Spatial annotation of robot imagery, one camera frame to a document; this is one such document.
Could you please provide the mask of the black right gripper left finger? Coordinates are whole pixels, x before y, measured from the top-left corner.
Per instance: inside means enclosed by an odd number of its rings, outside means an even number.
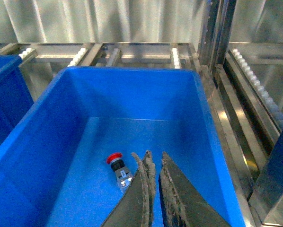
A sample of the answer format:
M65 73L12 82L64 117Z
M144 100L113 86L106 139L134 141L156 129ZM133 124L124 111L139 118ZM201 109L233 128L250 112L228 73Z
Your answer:
M152 152L147 150L140 159L132 153L138 169L125 191L105 221L103 227L151 227L154 221L154 199L156 194L156 169Z

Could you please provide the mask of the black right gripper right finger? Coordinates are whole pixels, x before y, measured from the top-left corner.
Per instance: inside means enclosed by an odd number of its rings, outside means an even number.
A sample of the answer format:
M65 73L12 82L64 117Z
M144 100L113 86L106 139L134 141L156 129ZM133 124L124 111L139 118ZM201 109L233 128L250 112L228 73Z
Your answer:
M229 227L167 152L162 153L159 192L166 227Z

